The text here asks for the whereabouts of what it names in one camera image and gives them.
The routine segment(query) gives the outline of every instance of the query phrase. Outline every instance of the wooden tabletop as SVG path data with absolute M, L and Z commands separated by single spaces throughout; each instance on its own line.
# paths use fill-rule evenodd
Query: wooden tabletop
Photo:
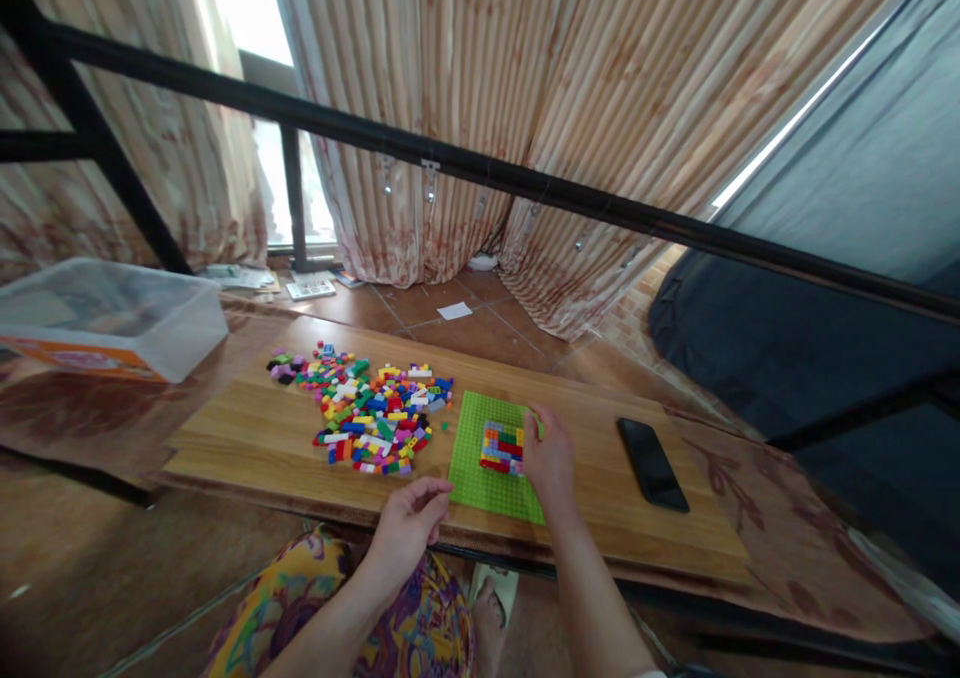
M 324 424 L 312 396 L 295 385 L 272 381 L 266 365 L 275 348 L 309 355 L 318 340 L 333 343 L 338 352 L 369 358 L 374 368 L 429 363 L 434 375 L 456 379 L 454 410 L 431 416 L 434 439 L 417 454 L 410 476 L 367 475 L 345 463 L 331 466 L 327 451 L 311 445 Z M 265 345 L 260 357 L 171 436 L 167 445 L 177 453 L 164 471 L 225 488 L 306 500 L 318 509 L 327 505 L 378 513 L 404 481 L 447 476 L 459 398 L 466 390 L 522 405 L 541 402 L 565 420 L 576 446 L 577 503 L 606 558 L 748 582 L 746 549 L 658 403 L 307 316 L 298 318 L 275 344 Z M 619 417 L 656 430 L 690 513 L 664 510 L 644 499 L 617 433 Z M 446 431 L 443 422 L 449 423 Z M 447 525 L 510 541 L 550 544 L 543 526 L 457 503 L 450 506 Z

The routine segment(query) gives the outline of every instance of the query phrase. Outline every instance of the clear plastic container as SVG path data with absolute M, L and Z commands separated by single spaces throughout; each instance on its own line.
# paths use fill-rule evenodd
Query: clear plastic container
M 59 368 L 179 383 L 227 335 L 205 278 L 71 258 L 0 289 L 0 343 Z

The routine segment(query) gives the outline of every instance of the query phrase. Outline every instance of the gray cover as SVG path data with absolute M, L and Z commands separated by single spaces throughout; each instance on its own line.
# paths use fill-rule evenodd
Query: gray cover
M 960 297 L 960 0 L 908 0 L 722 225 Z M 960 366 L 960 328 L 690 251 L 660 352 L 768 437 Z M 960 598 L 960 423 L 918 408 L 798 453 Z

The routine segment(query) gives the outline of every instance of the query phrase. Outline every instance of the pile of lego bricks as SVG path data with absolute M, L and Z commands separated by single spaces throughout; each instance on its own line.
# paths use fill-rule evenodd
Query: pile of lego bricks
M 504 428 L 487 421 L 483 426 L 480 466 L 508 475 L 523 475 L 523 428 Z
M 277 349 L 267 369 L 313 394 L 327 420 L 313 445 L 327 448 L 330 464 L 350 461 L 363 473 L 413 471 L 414 454 L 433 434 L 427 415 L 453 407 L 453 379 L 434 378 L 429 365 L 387 364 L 371 379 L 369 360 L 337 354 L 323 341 L 313 360 Z

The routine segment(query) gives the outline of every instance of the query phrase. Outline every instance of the wall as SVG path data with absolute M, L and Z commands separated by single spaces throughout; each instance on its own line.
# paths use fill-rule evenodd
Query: wall
M 631 360 L 647 366 L 671 385 L 694 396 L 718 421 L 750 438 L 762 440 L 762 436 L 752 426 L 727 408 L 713 393 L 701 388 L 661 357 L 653 344 L 647 322 L 650 306 L 653 305 L 667 272 L 686 250 L 682 245 L 672 244 L 656 263 L 640 276 L 640 280 L 621 296 L 613 310 L 597 327 L 597 332 Z

